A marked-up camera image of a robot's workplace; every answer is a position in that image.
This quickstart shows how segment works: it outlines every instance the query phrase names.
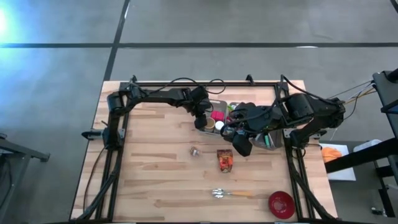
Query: wooden tabletop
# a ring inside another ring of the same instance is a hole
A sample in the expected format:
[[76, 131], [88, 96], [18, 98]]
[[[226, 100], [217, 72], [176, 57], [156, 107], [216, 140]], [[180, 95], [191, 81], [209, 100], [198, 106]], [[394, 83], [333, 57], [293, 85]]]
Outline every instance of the wooden tabletop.
[[[119, 88], [119, 83], [104, 82], [93, 128], [104, 128], [101, 121], [108, 120], [106, 97]], [[304, 88], [303, 81], [293, 83]], [[209, 90], [218, 91], [221, 88], [213, 87]], [[297, 92], [291, 87], [289, 91], [290, 94]], [[227, 87], [224, 93], [210, 94], [209, 98], [270, 105], [275, 93], [271, 87]], [[267, 199], [278, 190], [292, 195], [284, 148], [267, 151], [253, 147], [249, 157], [242, 157], [222, 138], [200, 134], [193, 125], [195, 118], [183, 108], [160, 103], [141, 103], [130, 114], [114, 222], [278, 220], [269, 211]], [[192, 146], [201, 151], [199, 157], [189, 154]], [[71, 218], [76, 218], [83, 212], [84, 191], [94, 161], [102, 148], [102, 140], [91, 141], [88, 145]], [[233, 150], [231, 173], [220, 172], [217, 149]], [[100, 188], [105, 154], [102, 154], [91, 181], [87, 204], [90, 204]], [[319, 147], [308, 147], [304, 161], [312, 192], [326, 210], [336, 216]], [[253, 196], [217, 199], [211, 196], [211, 190], [215, 188], [248, 191]], [[108, 211], [109, 194], [110, 190], [105, 198], [103, 214]], [[300, 194], [303, 212], [307, 217], [301, 191]], [[294, 215], [287, 221], [296, 219]]]

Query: green object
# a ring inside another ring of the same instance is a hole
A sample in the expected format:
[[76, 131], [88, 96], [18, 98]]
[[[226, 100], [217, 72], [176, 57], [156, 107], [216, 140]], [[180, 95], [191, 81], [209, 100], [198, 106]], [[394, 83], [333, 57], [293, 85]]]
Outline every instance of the green object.
[[264, 140], [266, 142], [267, 147], [270, 147], [268, 135], [264, 136]]

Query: orange handle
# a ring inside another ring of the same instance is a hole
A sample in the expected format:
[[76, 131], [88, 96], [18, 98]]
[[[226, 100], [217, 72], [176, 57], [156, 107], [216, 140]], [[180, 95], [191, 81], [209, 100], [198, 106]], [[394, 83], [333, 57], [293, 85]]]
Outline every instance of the orange handle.
[[243, 197], [251, 197], [251, 196], [253, 196], [253, 194], [251, 192], [242, 192], [242, 191], [232, 191], [231, 195], [243, 196]]

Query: red bowl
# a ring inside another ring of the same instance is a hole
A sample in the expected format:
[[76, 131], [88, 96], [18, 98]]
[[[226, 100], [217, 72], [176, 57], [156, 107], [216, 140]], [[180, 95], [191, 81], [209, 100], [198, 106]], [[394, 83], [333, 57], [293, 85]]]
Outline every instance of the red bowl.
[[286, 192], [274, 192], [268, 198], [269, 210], [277, 218], [288, 219], [294, 214], [294, 201], [293, 198]]

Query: concrete floor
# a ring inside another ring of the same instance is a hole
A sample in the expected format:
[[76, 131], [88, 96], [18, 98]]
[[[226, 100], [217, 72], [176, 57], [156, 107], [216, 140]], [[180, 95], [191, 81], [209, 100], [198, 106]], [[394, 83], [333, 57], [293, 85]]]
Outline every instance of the concrete floor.
[[[123, 2], [2, 1], [0, 42], [112, 43]], [[121, 42], [396, 42], [397, 21], [389, 0], [132, 0]], [[0, 132], [51, 153], [48, 163], [29, 165], [6, 223], [68, 219], [87, 146], [80, 133], [93, 122], [110, 51], [0, 49]], [[242, 80], [249, 73], [275, 80], [283, 73], [326, 97], [370, 80], [374, 72], [397, 68], [396, 55], [398, 48], [388, 47], [119, 49], [111, 80], [133, 74], [139, 80]], [[334, 139], [391, 138], [380, 107], [377, 95], [359, 100]], [[333, 195], [349, 193], [337, 189]], [[367, 202], [354, 209], [336, 200], [339, 216], [356, 221]]]

